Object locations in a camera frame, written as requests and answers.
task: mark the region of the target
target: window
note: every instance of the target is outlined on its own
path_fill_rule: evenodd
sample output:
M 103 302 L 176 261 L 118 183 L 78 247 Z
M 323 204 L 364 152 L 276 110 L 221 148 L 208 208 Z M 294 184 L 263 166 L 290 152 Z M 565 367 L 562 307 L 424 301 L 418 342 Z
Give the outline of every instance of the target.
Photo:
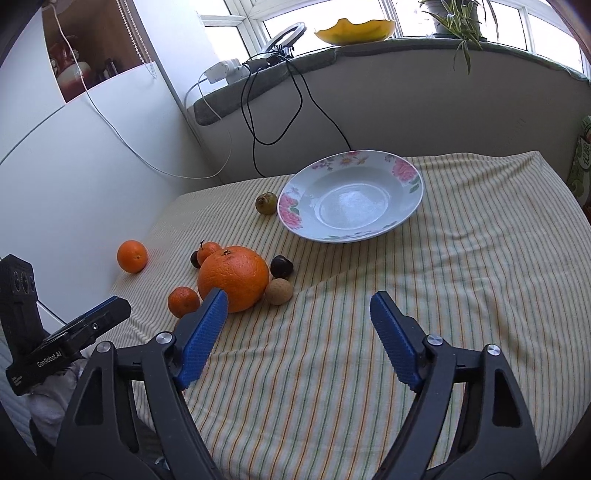
M 278 15 L 265 20 L 264 24 L 269 37 L 273 38 L 294 23 L 304 22 L 308 29 L 294 46 L 294 54 L 301 55 L 330 47 L 328 43 L 316 37 L 314 32 L 332 27 L 339 18 L 347 18 L 350 22 L 359 24 L 385 17 L 378 0 L 328 0 Z
M 339 18 L 353 23 L 375 18 L 396 20 L 396 37 L 424 37 L 435 32 L 433 19 L 418 0 L 190 1 L 222 60 L 247 59 L 296 22 L 308 27 L 295 44 L 296 55 L 328 47 L 314 32 L 331 27 Z M 488 41 L 528 50 L 591 76 L 579 46 L 547 1 L 495 0 L 492 5 L 499 23 L 498 38 L 488 5 L 478 9 L 482 35 Z
M 191 0 L 191 2 L 203 20 L 205 32 L 218 58 L 247 61 L 250 55 L 243 40 L 246 31 L 240 31 L 245 17 L 231 15 L 224 0 Z
M 492 8 L 495 9 L 496 19 L 499 23 L 499 37 L 496 36 L 495 21 L 492 19 L 492 13 L 487 4 L 485 4 L 485 8 L 478 8 L 478 18 L 482 23 L 480 26 L 482 36 L 489 41 L 527 50 L 525 31 L 519 9 L 496 2 L 492 3 Z
M 541 18 L 529 15 L 535 52 L 549 59 L 583 71 L 583 57 L 577 41 Z

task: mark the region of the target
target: blue gripper pad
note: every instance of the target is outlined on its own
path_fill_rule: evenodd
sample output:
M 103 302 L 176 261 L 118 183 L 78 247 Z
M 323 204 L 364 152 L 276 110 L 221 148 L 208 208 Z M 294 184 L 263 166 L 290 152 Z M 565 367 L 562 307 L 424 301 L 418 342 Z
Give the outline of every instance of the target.
M 174 329 L 176 342 L 173 361 L 180 367 L 173 375 L 176 385 L 184 390 L 201 377 L 213 344 L 228 316 L 228 295 L 214 288 L 196 312 L 185 315 Z
M 425 358 L 425 332 L 413 318 L 398 310 L 385 291 L 371 298 L 369 313 L 398 379 L 419 392 L 424 382 L 419 367 Z

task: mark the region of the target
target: white cable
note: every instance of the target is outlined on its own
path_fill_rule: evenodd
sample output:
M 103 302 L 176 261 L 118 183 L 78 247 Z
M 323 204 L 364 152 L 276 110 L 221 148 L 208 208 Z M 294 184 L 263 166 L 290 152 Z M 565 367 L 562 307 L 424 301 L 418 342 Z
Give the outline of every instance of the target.
M 183 107 L 184 107 L 184 109 L 185 109 L 185 110 L 186 110 L 187 108 L 189 108 L 189 107 L 187 106 L 187 98 L 189 98 L 189 93 L 191 93 L 191 92 L 193 91 L 193 89 L 194 89 L 194 88 L 195 88 L 197 85 L 199 85 L 201 82 L 205 82 L 205 80 L 207 80 L 207 79 L 203 79 L 203 80 L 201 80 L 201 77 L 203 76 L 203 73 L 202 73 L 202 74 L 199 76 L 199 79 L 200 79 L 200 80 L 199 80 L 197 83 L 194 83 L 193 85 L 191 85 L 191 88 L 190 88 L 189 90 L 187 90 L 187 93 L 185 93 L 185 98 L 183 99 Z
M 92 103 L 92 106 L 95 108 L 96 113 L 98 113 L 100 115 L 100 117 L 111 127 L 111 129 L 113 130 L 113 132 L 115 133 L 115 135 L 117 135 L 117 137 L 121 140 L 121 142 L 123 143 L 123 145 L 125 145 L 129 151 L 131 153 L 133 153 L 139 160 L 141 160 L 146 166 L 148 166 L 149 168 L 151 168 L 152 170 L 155 170 L 159 173 L 162 173 L 164 175 L 168 175 L 169 177 L 174 177 L 177 179 L 186 179 L 186 180 L 207 180 L 207 179 L 212 179 L 214 177 L 217 177 L 222 170 L 226 167 L 226 165 L 228 164 L 228 161 L 230 160 L 230 156 L 232 155 L 232 136 L 230 134 L 230 130 L 228 130 L 228 136 L 230 138 L 230 152 L 228 154 L 228 158 L 226 159 L 224 165 L 222 166 L 222 168 L 220 168 L 218 170 L 217 173 L 215 173 L 214 175 L 211 175 L 209 177 L 185 177 L 183 175 L 175 175 L 173 173 L 168 173 L 164 170 L 160 170 L 157 167 L 154 167 L 152 164 L 148 163 L 147 161 L 145 161 L 142 156 L 137 153 L 133 148 L 131 148 L 131 146 L 124 140 L 124 138 L 121 136 L 121 134 L 117 131 L 117 129 L 113 126 L 113 124 L 111 122 L 109 122 L 107 120 L 107 117 L 105 117 L 100 110 L 98 109 L 98 107 L 95 105 L 94 101 L 92 100 L 92 97 L 90 96 L 90 93 L 88 91 L 88 88 L 86 87 L 86 82 L 84 81 L 84 76 L 82 75 L 82 69 L 80 68 L 80 65 L 78 65 L 78 60 L 76 60 L 76 56 L 74 55 L 74 50 L 72 48 L 72 45 L 70 45 L 70 42 L 68 41 L 68 39 L 66 38 L 65 33 L 63 32 L 63 30 L 61 29 L 61 24 L 60 24 L 60 20 L 57 18 L 57 12 L 56 12 L 56 7 L 53 4 L 50 4 L 51 8 L 53 9 L 53 16 L 56 18 L 56 22 L 57 22 L 57 28 L 59 28 L 60 30 L 60 34 L 61 37 L 64 39 L 64 41 L 66 42 L 66 45 L 68 45 L 68 48 L 70 49 L 70 53 L 72 54 L 72 58 L 74 58 L 74 62 L 76 63 L 76 67 L 78 68 L 78 73 L 80 75 L 80 80 L 82 81 L 82 86 L 84 87 L 84 90 L 86 91 L 86 94 L 88 95 L 88 99 L 90 100 L 90 102 Z M 217 112 L 215 112 L 212 109 L 212 112 L 215 113 L 220 119 L 222 118 L 221 116 L 219 116 L 217 114 Z

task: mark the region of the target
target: tangerine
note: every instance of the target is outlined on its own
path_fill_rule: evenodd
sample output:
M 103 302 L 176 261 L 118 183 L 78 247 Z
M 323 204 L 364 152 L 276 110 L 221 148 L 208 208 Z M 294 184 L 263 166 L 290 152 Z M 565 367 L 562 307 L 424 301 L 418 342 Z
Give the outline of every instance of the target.
M 212 288 L 221 288 L 228 295 L 228 312 L 236 313 L 252 307 L 269 283 L 269 267 L 253 250 L 240 247 L 222 248 L 210 254 L 201 265 L 197 289 L 205 298 Z
M 199 265 L 203 265 L 203 262 L 205 262 L 207 257 L 220 249 L 220 245 L 216 242 L 201 242 L 199 244 L 199 250 L 197 250 L 197 263 L 199 263 Z
M 117 263 L 127 273 L 139 273 L 148 263 L 148 251 L 141 242 L 127 240 L 117 250 Z
M 200 305 L 197 292 L 189 287 L 177 287 L 168 296 L 168 309 L 176 318 L 195 312 Z

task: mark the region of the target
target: white plate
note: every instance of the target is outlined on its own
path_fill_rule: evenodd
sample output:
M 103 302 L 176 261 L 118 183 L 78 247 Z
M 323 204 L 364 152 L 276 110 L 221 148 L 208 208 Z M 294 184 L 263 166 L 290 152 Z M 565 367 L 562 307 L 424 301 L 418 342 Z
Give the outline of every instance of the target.
M 405 159 L 359 150 L 301 170 L 281 191 L 277 212 L 296 235 L 345 244 L 400 225 L 417 209 L 423 192 L 421 174 Z

